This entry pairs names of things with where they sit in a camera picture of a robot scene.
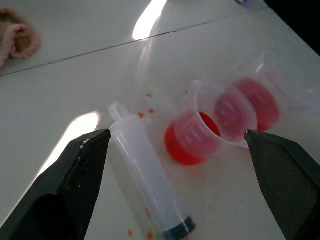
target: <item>red liquid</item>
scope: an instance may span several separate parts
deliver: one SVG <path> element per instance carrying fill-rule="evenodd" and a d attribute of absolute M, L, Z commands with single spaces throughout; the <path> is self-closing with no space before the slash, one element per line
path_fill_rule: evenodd
<path fill-rule="evenodd" d="M 243 78 L 235 86 L 249 99 L 257 117 L 257 130 L 264 132 L 280 119 L 280 111 L 274 96 L 262 85 L 249 77 Z"/>
<path fill-rule="evenodd" d="M 221 134 L 215 122 L 203 112 L 200 112 L 200 116 L 207 127 L 220 137 Z M 175 133 L 175 124 L 176 122 L 173 122 L 167 128 L 164 136 L 164 144 L 170 156 L 183 165 L 196 165 L 203 162 L 205 159 L 196 158 L 187 154 L 183 147 L 178 143 Z"/>

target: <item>measuring cup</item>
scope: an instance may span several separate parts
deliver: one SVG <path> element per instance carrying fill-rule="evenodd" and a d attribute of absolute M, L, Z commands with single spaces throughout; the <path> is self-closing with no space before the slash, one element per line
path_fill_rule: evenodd
<path fill-rule="evenodd" d="M 264 132 L 292 114 L 319 110 L 320 98 L 305 87 L 302 68 L 272 51 L 235 71 L 233 84 L 250 101 L 257 117 L 257 130 Z"/>
<path fill-rule="evenodd" d="M 195 165 L 240 142 L 247 129 L 257 129 L 256 113 L 244 94 L 232 85 L 195 81 L 178 117 L 167 128 L 169 155 Z"/>

